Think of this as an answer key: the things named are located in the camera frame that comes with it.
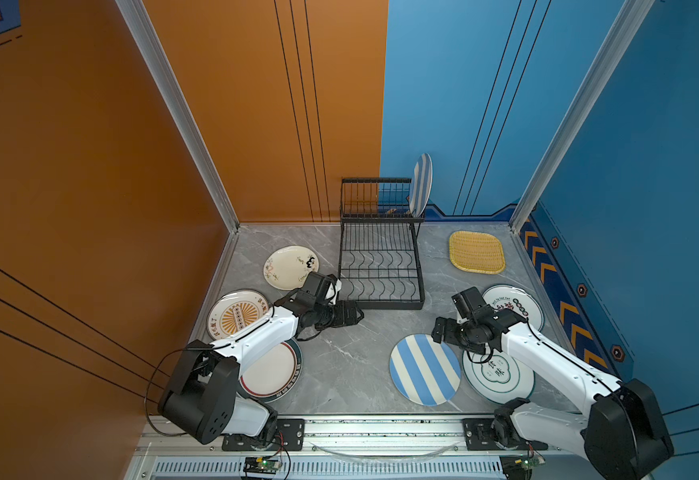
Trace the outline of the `white plate red characters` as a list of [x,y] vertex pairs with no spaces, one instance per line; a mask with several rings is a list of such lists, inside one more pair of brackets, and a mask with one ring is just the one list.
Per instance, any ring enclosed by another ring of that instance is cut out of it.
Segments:
[[495,285],[483,292],[485,302],[495,310],[509,309],[527,319],[533,328],[541,331],[545,326],[545,315],[539,302],[527,291],[511,285]]

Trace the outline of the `green cloud pattern plate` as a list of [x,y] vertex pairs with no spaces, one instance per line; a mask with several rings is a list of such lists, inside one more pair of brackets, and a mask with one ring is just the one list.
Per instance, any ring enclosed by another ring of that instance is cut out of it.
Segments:
[[487,354],[463,352],[463,371],[477,393],[497,404],[529,398],[535,389],[533,370],[505,353],[487,358]]

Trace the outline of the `aluminium corner post left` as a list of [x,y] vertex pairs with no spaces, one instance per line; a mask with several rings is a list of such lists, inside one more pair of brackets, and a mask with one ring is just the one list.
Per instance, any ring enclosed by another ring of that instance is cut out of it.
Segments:
[[237,234],[240,229],[240,220],[145,3],[138,0],[116,0],[115,4],[136,42],[227,230],[233,235]]

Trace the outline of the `aluminium corner post right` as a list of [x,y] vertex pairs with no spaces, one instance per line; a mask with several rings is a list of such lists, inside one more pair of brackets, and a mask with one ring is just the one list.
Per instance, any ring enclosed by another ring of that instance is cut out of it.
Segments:
[[613,25],[609,28],[609,32],[607,32],[597,55],[593,58],[585,78],[583,78],[573,101],[569,104],[561,124],[549,142],[545,154],[533,172],[533,176],[531,176],[511,220],[509,220],[511,232],[518,234],[523,224],[531,216],[533,208],[553,179],[557,168],[561,165],[565,154],[573,144],[573,140],[579,134],[579,130],[585,124],[593,106],[601,97],[605,86],[609,83],[613,72],[629,49],[635,34],[643,25],[653,4],[655,4],[653,0],[627,0],[623,2]]

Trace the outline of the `aluminium front rail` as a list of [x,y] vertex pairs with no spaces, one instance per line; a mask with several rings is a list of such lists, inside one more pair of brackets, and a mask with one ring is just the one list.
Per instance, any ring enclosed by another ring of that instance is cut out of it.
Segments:
[[225,452],[223,437],[208,445],[155,417],[138,442],[128,479],[244,479],[246,457],[282,460],[275,479],[505,479],[503,456],[543,456],[533,479],[597,479],[583,458],[533,443],[521,451],[469,451],[461,420],[481,414],[287,415],[304,418],[302,451]]

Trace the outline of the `green circuit board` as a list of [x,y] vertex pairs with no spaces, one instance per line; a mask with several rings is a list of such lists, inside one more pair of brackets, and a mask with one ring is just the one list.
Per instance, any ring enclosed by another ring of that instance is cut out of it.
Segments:
[[501,469],[503,469],[503,475],[507,480],[532,480],[533,472],[539,466],[544,466],[547,463],[543,456],[503,456],[499,460],[501,460]]
[[246,457],[242,472],[244,479],[275,479],[285,472],[285,465],[273,457]]

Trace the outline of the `blue striped plate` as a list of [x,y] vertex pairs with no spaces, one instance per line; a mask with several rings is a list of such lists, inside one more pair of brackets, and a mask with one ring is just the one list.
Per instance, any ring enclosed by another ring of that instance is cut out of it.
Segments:
[[421,406],[443,405],[461,386],[457,355],[449,346],[435,343],[429,334],[403,338],[391,350],[389,373],[399,393]]
[[411,213],[413,218],[423,216],[427,202],[429,202],[432,185],[433,160],[431,160],[431,155],[423,153],[417,160],[417,164],[415,164],[413,178],[411,178],[411,187],[409,188],[409,213]]

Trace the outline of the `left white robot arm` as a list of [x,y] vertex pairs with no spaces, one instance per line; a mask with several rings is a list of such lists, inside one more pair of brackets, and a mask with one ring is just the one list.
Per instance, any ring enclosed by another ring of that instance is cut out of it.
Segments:
[[242,375],[263,356],[304,329],[316,335],[355,326],[365,318],[359,303],[341,300],[336,276],[313,272],[304,285],[273,303],[254,324],[223,340],[195,340],[168,353],[179,356],[157,412],[183,434],[207,445],[221,436],[246,436],[265,446],[277,437],[278,414],[238,392]]

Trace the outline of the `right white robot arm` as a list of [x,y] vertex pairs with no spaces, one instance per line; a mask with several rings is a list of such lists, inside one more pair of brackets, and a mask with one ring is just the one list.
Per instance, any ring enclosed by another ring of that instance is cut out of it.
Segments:
[[551,342],[511,309],[497,310],[475,287],[451,298],[459,319],[439,317],[431,336],[489,359],[499,353],[531,368],[563,393],[575,412],[517,397],[495,410],[495,444],[521,449],[545,443],[589,460],[605,479],[643,479],[675,454],[653,390],[623,381]]

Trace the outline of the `aluminium corner post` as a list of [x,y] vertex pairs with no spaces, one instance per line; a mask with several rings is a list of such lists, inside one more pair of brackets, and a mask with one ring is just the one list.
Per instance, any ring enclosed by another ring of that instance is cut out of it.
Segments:
[[240,229],[240,220],[145,3],[138,0],[116,0],[115,4],[136,42],[227,230],[233,235],[237,234]]
[[533,176],[531,176],[511,220],[509,220],[511,232],[518,234],[523,224],[531,216],[533,208],[553,179],[557,168],[561,165],[565,154],[573,144],[573,140],[579,134],[579,130],[585,124],[593,106],[601,97],[605,86],[609,83],[613,72],[629,49],[635,34],[643,25],[653,4],[655,4],[653,0],[627,0],[623,2],[613,25],[609,28],[609,32],[607,32],[597,55],[593,58],[585,78],[583,78],[573,101],[569,104],[561,124],[549,142],[545,154],[533,172]]

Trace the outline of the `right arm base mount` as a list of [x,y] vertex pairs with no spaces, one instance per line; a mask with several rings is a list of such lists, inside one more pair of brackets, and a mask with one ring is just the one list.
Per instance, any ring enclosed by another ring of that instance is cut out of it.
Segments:
[[461,420],[465,445],[469,451],[521,451],[527,449],[527,443],[512,443],[505,445],[499,442],[497,433],[493,431],[493,420],[483,417],[470,417]]

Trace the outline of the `green circuit board right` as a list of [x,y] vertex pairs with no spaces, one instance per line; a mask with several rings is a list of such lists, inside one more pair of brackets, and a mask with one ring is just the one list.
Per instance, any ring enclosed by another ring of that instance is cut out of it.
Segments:
[[507,480],[532,480],[533,472],[539,466],[544,466],[547,463],[543,456],[503,456],[499,460],[501,460],[501,469],[503,469],[503,475]]

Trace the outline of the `yellow woven square plate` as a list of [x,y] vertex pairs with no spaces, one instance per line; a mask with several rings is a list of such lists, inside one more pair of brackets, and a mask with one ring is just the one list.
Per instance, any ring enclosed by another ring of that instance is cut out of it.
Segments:
[[457,231],[449,236],[449,260],[469,273],[500,274],[505,270],[505,253],[499,238],[481,232]]

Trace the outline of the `orange sunburst plate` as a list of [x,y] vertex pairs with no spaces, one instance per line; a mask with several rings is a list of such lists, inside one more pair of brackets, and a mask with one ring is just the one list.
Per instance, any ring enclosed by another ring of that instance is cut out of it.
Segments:
[[267,297],[257,290],[231,292],[213,306],[207,321],[207,332],[213,340],[230,337],[265,316],[270,308]]

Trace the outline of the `red green rimmed plate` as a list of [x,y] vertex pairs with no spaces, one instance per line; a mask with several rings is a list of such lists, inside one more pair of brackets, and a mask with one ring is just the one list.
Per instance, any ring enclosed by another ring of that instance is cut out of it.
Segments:
[[301,347],[295,339],[289,339],[273,348],[243,374],[238,392],[243,398],[274,402],[295,387],[302,370]]

